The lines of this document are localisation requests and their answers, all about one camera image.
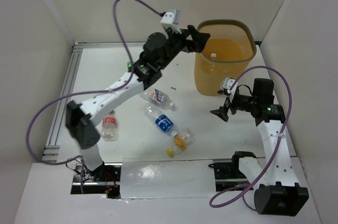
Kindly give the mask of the clear bottle orange white label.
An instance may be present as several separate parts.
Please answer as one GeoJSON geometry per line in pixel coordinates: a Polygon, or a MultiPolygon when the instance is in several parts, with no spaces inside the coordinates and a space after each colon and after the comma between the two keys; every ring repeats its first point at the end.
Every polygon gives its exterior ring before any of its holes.
{"type": "Polygon", "coordinates": [[[148,88],[139,94],[139,96],[163,110],[173,110],[175,107],[175,103],[172,99],[167,94],[156,88],[148,88]]]}

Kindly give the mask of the clear bottle red label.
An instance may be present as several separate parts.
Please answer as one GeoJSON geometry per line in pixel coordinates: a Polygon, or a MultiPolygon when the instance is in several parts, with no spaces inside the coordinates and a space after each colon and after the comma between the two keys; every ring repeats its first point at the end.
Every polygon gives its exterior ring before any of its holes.
{"type": "Polygon", "coordinates": [[[104,141],[111,142],[116,140],[116,134],[117,120],[115,111],[113,110],[102,120],[101,137],[104,139],[104,141]]]}

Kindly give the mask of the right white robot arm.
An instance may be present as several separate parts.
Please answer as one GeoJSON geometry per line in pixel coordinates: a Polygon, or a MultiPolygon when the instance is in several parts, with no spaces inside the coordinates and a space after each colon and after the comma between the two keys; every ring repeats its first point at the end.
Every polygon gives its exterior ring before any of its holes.
{"type": "Polygon", "coordinates": [[[237,178],[248,179],[246,189],[254,190],[253,201],[258,214],[294,217],[309,199],[309,192],[300,185],[294,172],[284,131],[284,109],[274,103],[273,91],[272,80],[256,78],[251,94],[242,95],[235,80],[225,78],[218,92],[226,95],[226,100],[211,113],[225,122],[229,119],[228,113],[245,111],[251,114],[264,145],[266,166],[259,165],[254,153],[236,151],[230,171],[237,178]]]}

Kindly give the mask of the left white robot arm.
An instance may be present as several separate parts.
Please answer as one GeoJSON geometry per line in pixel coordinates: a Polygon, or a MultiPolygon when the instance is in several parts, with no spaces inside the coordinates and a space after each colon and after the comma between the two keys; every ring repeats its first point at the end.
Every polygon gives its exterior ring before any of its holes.
{"type": "Polygon", "coordinates": [[[106,172],[97,145],[100,140],[97,125],[109,112],[156,83],[162,77],[161,71],[180,52],[202,52],[209,38],[209,34],[198,32],[192,25],[178,33],[172,30],[153,33],[132,69],[108,89],[82,103],[72,100],[67,104],[65,126],[79,145],[85,174],[90,180],[99,181],[106,172]]]}

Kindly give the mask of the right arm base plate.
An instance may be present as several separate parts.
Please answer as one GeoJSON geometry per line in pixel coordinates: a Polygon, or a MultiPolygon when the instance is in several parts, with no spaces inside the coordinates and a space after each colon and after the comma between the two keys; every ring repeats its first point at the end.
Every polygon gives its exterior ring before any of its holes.
{"type": "Polygon", "coordinates": [[[242,185],[249,185],[251,180],[254,180],[261,173],[262,168],[256,166],[252,179],[247,179],[245,174],[253,171],[253,167],[247,167],[249,170],[242,173],[239,170],[239,158],[256,156],[250,152],[235,152],[231,160],[214,160],[208,167],[213,169],[215,178],[215,188],[217,192],[224,191],[229,188],[235,188],[236,191],[242,191],[242,185]]]}

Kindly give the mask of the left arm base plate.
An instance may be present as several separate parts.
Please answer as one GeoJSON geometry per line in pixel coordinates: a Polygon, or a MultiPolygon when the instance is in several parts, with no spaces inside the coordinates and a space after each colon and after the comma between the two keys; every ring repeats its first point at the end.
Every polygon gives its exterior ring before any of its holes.
{"type": "Polygon", "coordinates": [[[66,164],[72,171],[70,194],[102,194],[107,199],[121,199],[120,178],[122,163],[105,163],[95,174],[82,167],[80,160],[74,164],[66,164]]]}

